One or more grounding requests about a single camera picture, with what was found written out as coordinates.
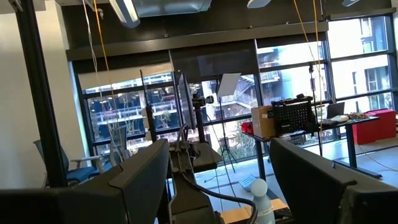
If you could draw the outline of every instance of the black crate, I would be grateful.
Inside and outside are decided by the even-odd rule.
[[[311,110],[312,99],[311,96],[307,96],[293,100],[272,102],[277,136],[296,131],[313,131],[315,121]]]

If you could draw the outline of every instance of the black monitor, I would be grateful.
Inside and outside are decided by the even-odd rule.
[[[178,79],[178,91],[180,92],[181,110],[183,114],[183,123],[188,123],[189,127],[195,129],[195,120],[193,118],[192,94],[189,89],[187,79],[182,73]]]

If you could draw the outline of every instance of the cardboard box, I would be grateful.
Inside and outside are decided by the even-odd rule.
[[[251,108],[253,131],[261,138],[275,137],[274,114],[272,106]]]

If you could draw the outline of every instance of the ceiling light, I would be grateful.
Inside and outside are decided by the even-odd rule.
[[[359,0],[344,0],[343,3],[341,3],[343,6],[348,7],[352,6],[353,4],[359,2]]]
[[[139,17],[132,0],[109,0],[109,3],[125,27],[135,28],[139,25]]]
[[[270,3],[271,0],[250,0],[248,2],[248,8],[249,9],[257,9],[260,7],[264,7]]]

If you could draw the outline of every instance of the computer monitor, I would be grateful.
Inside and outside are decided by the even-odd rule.
[[[334,118],[335,116],[343,115],[344,114],[344,105],[345,105],[345,102],[333,103],[333,104],[328,105],[327,118],[331,119],[331,118]]]
[[[180,92],[181,110],[183,123],[188,123],[189,127],[195,129],[195,120],[193,119],[192,94],[189,89],[187,79],[182,73],[178,79],[178,91]]]

